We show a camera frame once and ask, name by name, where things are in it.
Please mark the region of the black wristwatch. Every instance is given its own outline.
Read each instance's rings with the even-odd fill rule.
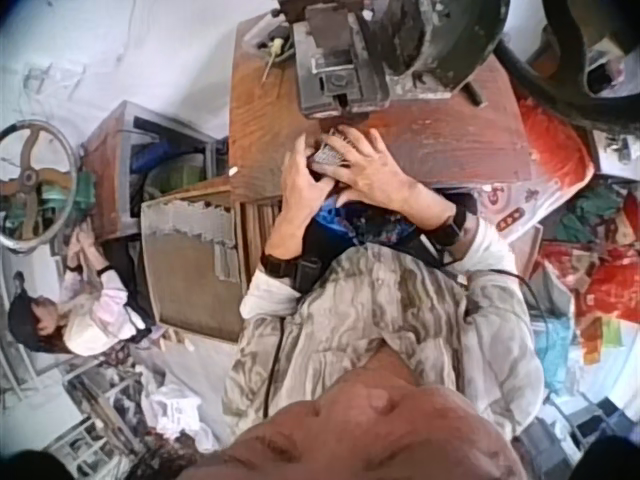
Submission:
[[[296,274],[298,260],[298,257],[292,258],[291,260],[280,260],[279,258],[263,253],[262,257],[260,257],[260,264],[262,268],[264,268],[265,273],[270,277],[293,279]]]
[[[467,211],[464,207],[456,205],[456,213],[450,222],[424,234],[436,247],[453,247],[460,240],[465,223],[467,223]]]

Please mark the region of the wooden workbench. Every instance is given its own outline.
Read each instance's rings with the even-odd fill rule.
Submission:
[[[234,201],[280,195],[280,167],[296,137],[317,140],[329,125],[308,120],[298,108],[294,63],[274,69],[260,87],[264,62],[242,49],[260,17],[237,29],[230,111]],[[514,183],[531,177],[531,158],[507,74],[490,57],[474,77],[488,105],[475,108],[463,94],[449,100],[395,102],[356,125],[375,127],[402,169],[432,186]]]

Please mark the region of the handwheel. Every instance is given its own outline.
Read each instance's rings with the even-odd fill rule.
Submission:
[[[0,243],[18,253],[28,253],[40,245],[49,242],[62,228],[69,217],[76,196],[78,184],[78,155],[69,141],[56,127],[41,120],[23,120],[16,122],[0,132],[0,143],[7,137],[21,130],[29,130],[29,136],[22,145],[20,152],[20,175],[16,179],[0,181],[0,195],[15,199],[25,205],[25,218],[20,228],[20,239],[6,235],[4,226],[0,232]],[[36,169],[32,166],[33,149],[42,132],[51,135],[62,147],[69,164],[69,172],[61,172],[55,168]],[[38,209],[40,197],[38,187],[41,184],[53,184],[68,192],[67,202],[62,211],[57,212],[54,223],[42,231],[42,226],[36,235],[38,226]]]
[[[543,0],[543,4],[560,50],[558,69],[549,78],[541,77],[501,40],[495,55],[502,66],[538,103],[571,123],[614,135],[639,134],[640,93],[601,98],[587,88],[587,45],[571,10],[581,8],[580,2]]]

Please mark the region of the man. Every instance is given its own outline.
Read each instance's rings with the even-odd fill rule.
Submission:
[[[240,308],[223,399],[236,439],[180,478],[525,478],[509,440],[539,409],[543,373],[518,280],[496,273],[515,272],[513,254],[492,226],[405,175],[378,132],[341,132],[349,142],[326,142],[346,164],[312,165],[318,182],[304,137],[285,159],[282,213]],[[295,291],[286,272],[336,181],[338,205],[400,212],[467,286],[367,244],[308,295]]]

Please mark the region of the black strap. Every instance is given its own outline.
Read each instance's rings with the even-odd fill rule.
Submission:
[[[78,275],[82,275],[83,271],[84,270],[81,263],[78,263],[78,265],[76,265],[75,267],[70,267],[69,265],[67,265],[67,272],[73,272],[77,273]]]
[[[101,277],[102,275],[104,275],[110,270],[113,270],[115,272],[116,269],[113,268],[111,265],[107,265],[106,267],[101,268],[100,270],[97,271],[98,277]]]

